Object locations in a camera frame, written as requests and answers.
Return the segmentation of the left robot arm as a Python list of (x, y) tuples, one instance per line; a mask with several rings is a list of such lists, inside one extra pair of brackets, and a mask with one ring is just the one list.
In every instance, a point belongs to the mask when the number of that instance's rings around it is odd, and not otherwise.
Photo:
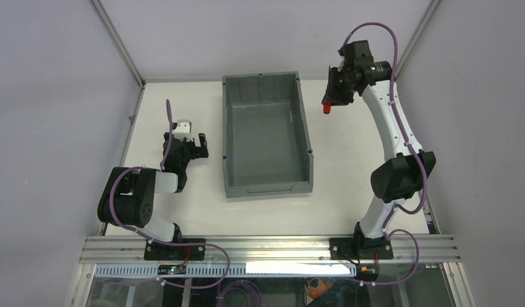
[(151, 242), (183, 243), (180, 227), (154, 214), (157, 193), (180, 193), (187, 183), (187, 167), (192, 160), (209, 156), (204, 133), (193, 138), (164, 134), (164, 169), (143, 166), (112, 169), (97, 207), (103, 223), (132, 230)]

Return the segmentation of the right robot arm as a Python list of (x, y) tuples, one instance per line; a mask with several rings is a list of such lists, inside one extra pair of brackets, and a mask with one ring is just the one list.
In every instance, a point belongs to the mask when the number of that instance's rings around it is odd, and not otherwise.
[(340, 66), (329, 68), (322, 107), (329, 114), (334, 106), (347, 106), (358, 94), (375, 121), (384, 151), (384, 163), (372, 172), (374, 193), (367, 213), (355, 226), (351, 250), (389, 251), (385, 236), (388, 225), (405, 202), (426, 190), (436, 158), (416, 139), (398, 97), (393, 69), (387, 61), (375, 61), (368, 41), (345, 43), (338, 51)]

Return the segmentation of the red handled screwdriver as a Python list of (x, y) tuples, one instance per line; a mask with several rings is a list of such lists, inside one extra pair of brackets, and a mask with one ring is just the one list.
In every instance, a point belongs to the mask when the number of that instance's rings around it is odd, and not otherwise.
[(327, 102), (324, 102), (322, 105), (323, 105), (323, 113), (329, 114), (331, 112), (332, 102), (327, 101)]

